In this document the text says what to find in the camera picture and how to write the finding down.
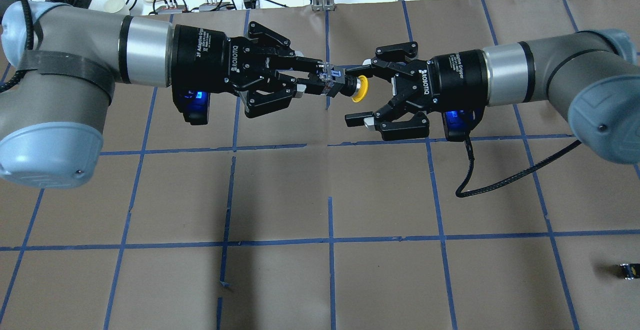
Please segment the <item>blue tape line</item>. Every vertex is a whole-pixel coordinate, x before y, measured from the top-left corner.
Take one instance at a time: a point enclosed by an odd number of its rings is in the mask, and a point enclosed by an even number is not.
[[[224,235],[222,236],[222,258],[220,261],[220,282],[225,281],[227,274],[227,251],[229,250],[229,228],[231,227],[231,206],[234,195],[234,177],[236,174],[236,157],[231,158],[231,171],[229,173],[229,191],[226,196],[226,217],[224,219]]]
[[[477,240],[477,239],[526,239],[544,238],[549,233],[510,233],[510,234],[471,234],[471,235],[447,235],[447,240]]]
[[[599,235],[636,235],[640,234],[640,229],[622,230],[578,230],[574,232],[554,232],[556,237],[592,237]]]
[[[404,21],[406,21],[406,31],[407,34],[409,34],[409,41],[414,41],[414,34],[411,32],[411,22],[409,21],[409,12],[407,11],[407,2],[405,2],[404,0],[402,1],[402,10],[404,12]]]
[[[107,250],[119,249],[119,244],[86,244],[86,245],[40,245],[27,246],[26,251],[43,251],[43,250]]]
[[[173,249],[173,248],[217,248],[222,241],[209,242],[165,242],[156,244],[125,244],[125,249]]]
[[[249,14],[251,13],[251,9],[247,9],[246,13],[244,14],[244,33],[245,35],[247,34],[247,31],[249,30]]]
[[[638,235],[640,229],[621,230],[575,230],[569,232],[553,232],[556,237],[590,237],[604,235]],[[507,234],[461,234],[446,235],[447,240],[479,240],[479,239],[526,239],[548,237],[549,233],[507,233]],[[289,239],[275,241],[238,241],[231,242],[229,246],[271,246],[271,245],[295,245],[295,244],[326,244],[330,241],[337,242],[402,242],[402,241],[439,241],[439,235],[412,235],[407,237],[345,237],[345,238],[312,238]],[[147,244],[125,244],[125,249],[162,249],[162,248],[218,248],[224,246],[222,241],[213,242],[167,242]],[[43,246],[2,246],[0,252],[7,251],[57,251],[57,250],[114,250],[119,249],[119,244],[85,244],[85,245],[43,245]]]
[[[217,299],[217,307],[215,308],[215,330],[220,330],[222,324],[222,298]]]
[[[564,8],[567,10],[566,13],[569,14],[569,19],[571,20],[571,25],[574,28],[574,31],[578,32],[578,25],[576,24],[576,20],[574,18],[574,14],[571,12],[571,8],[569,7],[569,3],[567,0],[562,0],[562,3],[565,5]]]
[[[326,59],[327,62],[330,61],[330,50],[329,50],[329,10],[325,10],[324,11],[324,58]],[[326,107],[324,108],[325,110],[329,110],[329,107],[331,106],[331,98],[329,96],[327,96],[326,99]]]
[[[513,110],[516,114],[516,119],[518,120],[518,127],[522,135],[525,135],[524,124],[522,123],[522,117],[518,110],[518,105],[513,105]],[[531,155],[531,149],[528,145],[526,137],[522,139],[524,143],[524,148],[526,151],[526,157],[528,158],[528,163],[530,166],[534,166],[533,156]],[[558,274],[560,275],[560,282],[562,283],[562,290],[564,291],[564,297],[566,299],[567,307],[569,308],[569,315],[571,316],[571,322],[573,323],[574,330],[579,330],[580,326],[578,325],[578,317],[576,316],[576,310],[574,309],[574,303],[571,299],[571,294],[569,293],[569,286],[567,285],[567,279],[565,277],[565,270],[562,265],[562,260],[560,260],[560,253],[558,252],[558,245],[556,244],[556,238],[554,237],[554,230],[551,226],[551,220],[549,220],[549,212],[547,210],[547,205],[545,202],[544,195],[542,194],[542,187],[540,186],[540,180],[538,178],[538,173],[533,173],[533,181],[535,183],[535,189],[537,191],[537,197],[540,200],[540,207],[542,208],[542,216],[544,216],[544,222],[546,223],[546,230],[549,234],[549,240],[551,241],[551,248],[553,249],[553,257],[555,258],[555,264],[558,268]]]
[[[109,157],[112,155],[140,155],[139,150],[125,150],[123,152],[101,152],[100,156]]]
[[[496,30],[494,29],[494,23],[491,21],[491,15],[489,15],[489,8],[487,8],[487,2],[485,0],[482,1],[482,8],[484,8],[484,15],[486,16],[487,23],[489,24],[489,31],[491,31],[491,37],[493,38],[493,45],[498,45],[498,37],[496,37]]]
[[[133,204],[136,200],[136,193],[138,192],[138,182],[140,180],[140,173],[142,172],[142,163],[144,162],[145,152],[147,149],[147,140],[149,139],[149,128],[151,128],[151,117],[154,112],[154,105],[156,104],[156,94],[158,93],[158,87],[154,87],[153,95],[151,95],[151,104],[149,105],[149,113],[146,116],[146,128],[144,128],[144,137],[142,138],[142,150],[140,151],[140,160],[137,164],[137,171],[135,172],[135,180],[133,182],[133,191],[131,192],[131,199],[128,203],[128,211],[133,209]]]
[[[334,198],[329,197],[329,298],[331,301],[331,330],[336,330],[336,257],[334,256]]]
[[[274,241],[235,241],[229,242],[229,246],[272,246],[272,245],[297,245],[297,244],[324,244],[328,243],[327,238],[312,239],[288,239]]]
[[[436,182],[436,173],[434,169],[434,159],[432,157],[432,145],[425,142],[427,146],[427,162],[429,163],[429,175],[431,179],[431,188],[433,191],[433,202],[436,207],[436,218],[438,220],[438,236],[440,241],[440,250],[442,253],[442,266],[444,268],[444,280],[446,284],[446,297],[448,298],[448,311],[451,315],[451,326],[453,330],[458,330],[458,321],[456,319],[456,308],[453,302],[453,290],[451,288],[451,274],[449,272],[449,259],[447,255],[447,237],[444,232],[444,224],[442,223],[442,212],[440,206],[440,198],[438,196],[438,184]]]
[[[131,211],[126,214],[126,221],[124,225],[124,231],[122,232],[122,240],[120,241],[118,260],[116,261],[116,269],[113,273],[113,280],[111,281],[111,290],[109,292],[109,302],[107,303],[107,312],[104,317],[103,330],[109,329],[109,322],[112,319],[112,309],[114,308],[114,298],[116,295],[116,287],[118,286],[118,277],[120,275],[120,269],[122,266],[122,257],[124,255],[124,246],[127,241],[127,234],[129,232],[129,225],[131,222]]]
[[[44,195],[44,189],[41,189],[38,194],[38,200],[36,200],[36,205],[33,207],[33,213],[31,214],[31,219],[29,220],[29,226],[27,227],[27,232],[24,235],[24,239],[22,240],[22,246],[20,247],[20,253],[18,254],[18,259],[15,262],[15,266],[13,267],[13,273],[11,274],[11,280],[9,280],[9,286],[6,289],[6,293],[4,295],[4,301],[2,302],[2,308],[0,308],[0,324],[2,324],[2,319],[5,317],[5,312],[7,311],[7,304],[9,303],[9,298],[11,297],[11,291],[14,289],[14,284],[16,283],[16,277],[18,277],[18,270],[20,270],[20,265],[23,262],[23,255],[25,255],[25,248],[27,247],[27,243],[29,242],[29,237],[32,235],[32,229],[34,229],[34,223],[36,221],[36,216],[38,215],[38,209],[40,208],[42,202],[42,196]]]
[[[169,18],[169,21],[173,20],[173,14]],[[109,329],[109,322],[112,317],[112,308],[114,307],[114,298],[116,294],[116,287],[118,285],[118,277],[120,275],[120,269],[122,265],[122,257],[124,255],[125,245],[127,243],[127,235],[129,234],[129,227],[131,223],[131,209],[136,201],[136,194],[138,191],[138,182],[140,180],[140,173],[142,172],[142,164],[144,163],[145,152],[147,149],[147,140],[149,140],[149,129],[151,128],[151,118],[153,117],[154,107],[156,104],[156,95],[158,93],[158,87],[154,87],[153,94],[151,95],[151,103],[149,103],[149,113],[146,116],[146,127],[144,128],[144,137],[142,137],[142,148],[140,150],[140,160],[137,164],[137,170],[135,171],[135,180],[133,182],[133,189],[131,191],[131,199],[128,204],[128,211],[126,212],[126,220],[124,223],[124,229],[122,230],[122,239],[120,240],[118,250],[118,260],[116,261],[116,269],[113,273],[113,280],[111,282],[111,290],[109,293],[109,302],[107,303],[107,312],[104,316],[103,330]]]
[[[5,71],[4,71],[3,75],[2,75],[2,80],[0,80],[0,83],[4,83],[5,79],[7,79],[6,75],[9,74],[9,68],[10,67],[11,67],[11,64],[7,64],[6,65],[6,68],[4,69]]]
[[[233,116],[233,148],[231,148],[234,152],[237,152],[238,149],[238,127],[240,126],[240,97],[235,100],[235,116]]]
[[[183,149],[156,149],[146,150],[145,154],[169,154],[169,153],[204,153],[204,152],[228,152],[233,150],[230,146],[221,148],[183,148]]]
[[[306,144],[279,144],[279,145],[255,145],[255,146],[238,146],[238,150],[265,150],[265,149],[291,149],[304,148]]]

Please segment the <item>yellow knob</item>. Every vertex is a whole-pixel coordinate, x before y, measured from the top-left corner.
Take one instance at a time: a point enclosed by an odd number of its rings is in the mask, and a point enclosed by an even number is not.
[[[361,100],[363,100],[367,95],[366,93],[369,91],[369,80],[367,79],[367,77],[365,77],[364,75],[360,75],[358,76],[358,79],[361,85],[360,89],[358,90],[358,94],[352,97],[354,103],[359,103]]]

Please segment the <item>black strap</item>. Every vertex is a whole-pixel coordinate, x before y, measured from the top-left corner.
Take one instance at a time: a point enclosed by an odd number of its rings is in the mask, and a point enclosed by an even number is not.
[[[25,50],[18,70],[35,70],[40,74],[66,75],[69,77],[84,79],[100,89],[109,96],[109,105],[114,98],[115,80],[110,71],[80,55],[50,52],[45,50]]]

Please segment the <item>gray robot arm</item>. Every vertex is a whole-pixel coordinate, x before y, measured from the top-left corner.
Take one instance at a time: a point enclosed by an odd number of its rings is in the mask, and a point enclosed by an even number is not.
[[[428,61],[416,59],[415,42],[375,52],[368,64],[347,72],[390,81],[393,98],[377,111],[348,114],[350,127],[365,125],[385,140],[426,137],[425,113],[438,111],[447,139],[464,141],[473,129],[467,123],[477,120],[471,114],[485,106],[549,100],[600,157],[640,162],[640,68],[622,30],[521,41]],[[396,121],[407,113],[414,117]]]

